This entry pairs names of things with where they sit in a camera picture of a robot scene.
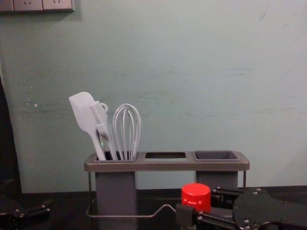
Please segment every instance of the wall socket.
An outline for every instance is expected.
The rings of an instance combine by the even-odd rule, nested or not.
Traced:
[[[74,0],[43,0],[45,11],[74,11]]]
[[[13,0],[15,11],[42,11],[42,0]]]
[[[13,0],[0,0],[0,12],[14,11]]]

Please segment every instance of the red bottle cap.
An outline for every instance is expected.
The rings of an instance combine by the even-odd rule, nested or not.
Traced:
[[[181,189],[181,203],[192,206],[197,211],[210,212],[211,190],[204,184],[186,184]]]

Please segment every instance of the gray plastic container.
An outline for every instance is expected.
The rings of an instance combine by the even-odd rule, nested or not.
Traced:
[[[98,161],[92,154],[84,169],[95,173],[98,215],[112,216],[100,219],[100,230],[137,230],[136,218],[116,217],[137,215],[135,172],[195,171],[195,181],[212,189],[237,188],[238,171],[244,171],[245,186],[249,161],[241,152],[228,150],[138,152],[135,161]]]

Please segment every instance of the white whisk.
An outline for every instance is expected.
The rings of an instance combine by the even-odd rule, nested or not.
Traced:
[[[121,137],[118,137],[118,119],[120,119]],[[126,128],[129,127],[129,143],[126,141]],[[139,111],[131,104],[122,104],[113,116],[113,132],[122,160],[134,160],[141,136],[142,120]]]

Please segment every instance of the light blue wall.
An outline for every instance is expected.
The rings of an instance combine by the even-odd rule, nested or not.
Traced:
[[[68,101],[80,91],[135,105],[140,150],[238,150],[248,186],[307,184],[306,0],[79,0],[0,22],[24,192],[87,189],[94,148]],[[162,177],[139,187],[192,180]]]

